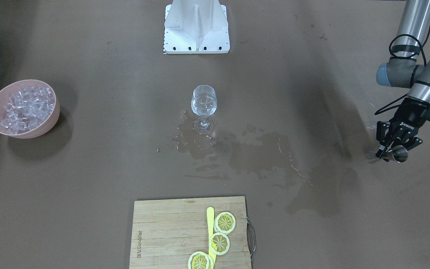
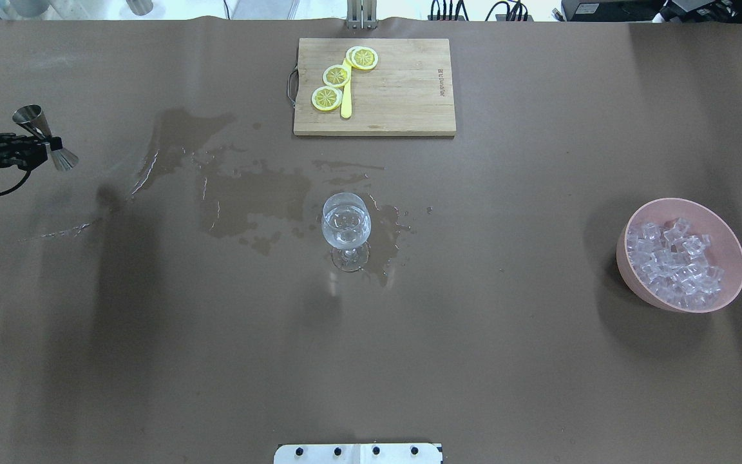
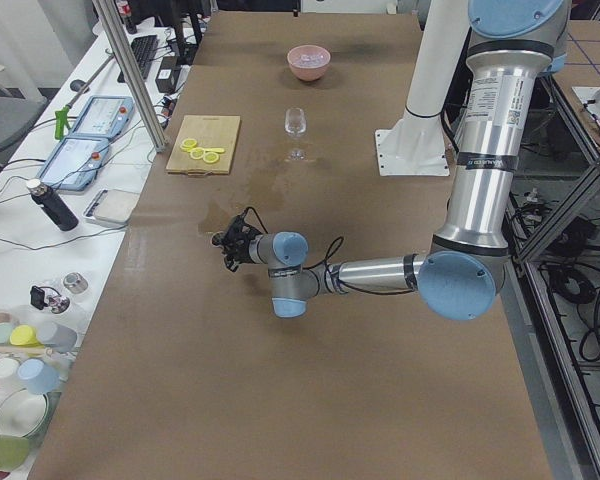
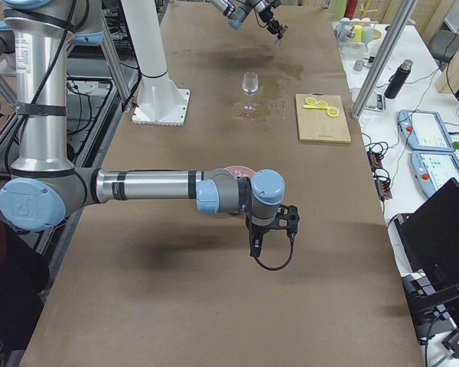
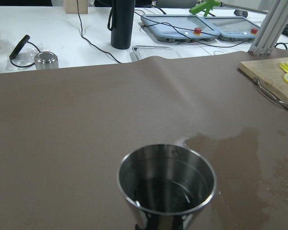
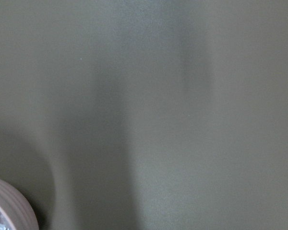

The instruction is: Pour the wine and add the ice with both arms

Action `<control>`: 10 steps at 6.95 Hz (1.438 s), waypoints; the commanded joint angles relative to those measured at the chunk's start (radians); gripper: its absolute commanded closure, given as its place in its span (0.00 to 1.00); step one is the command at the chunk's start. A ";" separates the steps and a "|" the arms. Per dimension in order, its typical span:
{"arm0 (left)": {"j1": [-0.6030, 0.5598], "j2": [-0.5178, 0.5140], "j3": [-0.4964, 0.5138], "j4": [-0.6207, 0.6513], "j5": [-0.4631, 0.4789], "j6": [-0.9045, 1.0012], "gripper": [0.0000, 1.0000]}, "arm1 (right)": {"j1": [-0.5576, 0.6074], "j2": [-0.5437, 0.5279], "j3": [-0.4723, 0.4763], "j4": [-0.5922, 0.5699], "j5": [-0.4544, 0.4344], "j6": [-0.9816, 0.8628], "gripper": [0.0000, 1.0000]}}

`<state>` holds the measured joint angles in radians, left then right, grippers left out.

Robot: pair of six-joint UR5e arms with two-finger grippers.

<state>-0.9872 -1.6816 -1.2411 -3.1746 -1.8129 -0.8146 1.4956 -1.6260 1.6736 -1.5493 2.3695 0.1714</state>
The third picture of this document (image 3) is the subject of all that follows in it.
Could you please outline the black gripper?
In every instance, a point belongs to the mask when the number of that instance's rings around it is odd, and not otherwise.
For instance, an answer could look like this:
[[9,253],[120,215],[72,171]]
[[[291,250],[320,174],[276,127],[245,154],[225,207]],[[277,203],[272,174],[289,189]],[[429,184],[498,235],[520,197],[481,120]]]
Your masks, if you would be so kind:
[[221,235],[224,264],[229,271],[236,271],[241,264],[254,263],[250,245],[260,235],[260,231],[245,220],[245,215],[235,216]]

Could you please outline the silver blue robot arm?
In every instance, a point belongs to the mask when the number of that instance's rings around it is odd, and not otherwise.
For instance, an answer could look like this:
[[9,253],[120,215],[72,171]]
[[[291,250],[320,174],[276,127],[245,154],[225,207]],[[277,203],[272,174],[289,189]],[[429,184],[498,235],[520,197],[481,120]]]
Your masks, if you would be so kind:
[[455,68],[472,83],[443,225],[426,254],[307,266],[306,239],[268,233],[234,217],[213,237],[225,266],[263,264],[274,312],[304,314],[321,294],[418,293],[438,315],[466,321],[487,312],[504,283],[502,223],[537,77],[566,56],[566,1],[434,1],[425,21],[402,118],[376,134],[383,175],[437,175],[445,167],[442,114]]

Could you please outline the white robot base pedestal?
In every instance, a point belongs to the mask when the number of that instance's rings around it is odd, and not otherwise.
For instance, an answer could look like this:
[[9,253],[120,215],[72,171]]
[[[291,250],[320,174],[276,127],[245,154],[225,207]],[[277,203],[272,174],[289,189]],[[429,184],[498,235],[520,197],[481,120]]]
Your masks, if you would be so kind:
[[449,174],[440,114],[468,32],[467,0],[430,3],[404,114],[375,132],[382,176]]

